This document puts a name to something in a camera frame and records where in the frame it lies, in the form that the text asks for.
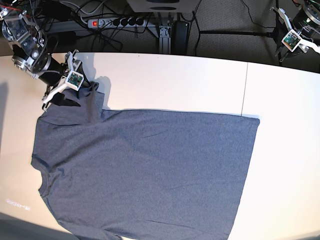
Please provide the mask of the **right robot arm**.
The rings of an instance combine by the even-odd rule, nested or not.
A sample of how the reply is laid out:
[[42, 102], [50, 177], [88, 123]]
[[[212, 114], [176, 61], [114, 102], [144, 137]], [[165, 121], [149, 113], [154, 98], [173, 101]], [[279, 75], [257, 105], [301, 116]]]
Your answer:
[[75, 58], [78, 50], [67, 52], [63, 63], [56, 61], [48, 49], [50, 39], [36, 22], [34, 11], [19, 8], [15, 0], [0, 2], [0, 20], [2, 34], [13, 51], [11, 60], [14, 66], [46, 84], [42, 109], [46, 111], [50, 104], [80, 106], [63, 94], [65, 89], [78, 92], [91, 85], [82, 61]]

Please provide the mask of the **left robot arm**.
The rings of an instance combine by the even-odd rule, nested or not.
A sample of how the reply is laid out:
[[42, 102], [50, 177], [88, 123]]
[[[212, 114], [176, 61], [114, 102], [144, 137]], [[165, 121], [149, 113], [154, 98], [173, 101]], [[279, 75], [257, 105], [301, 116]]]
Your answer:
[[290, 19], [285, 10], [280, 7], [272, 7], [284, 23], [284, 34], [281, 43], [289, 53], [300, 50], [307, 53], [309, 49], [320, 52], [320, 45], [314, 40], [314, 36], [320, 33], [320, 3], [316, 0], [305, 0], [299, 6], [299, 11], [293, 19]]

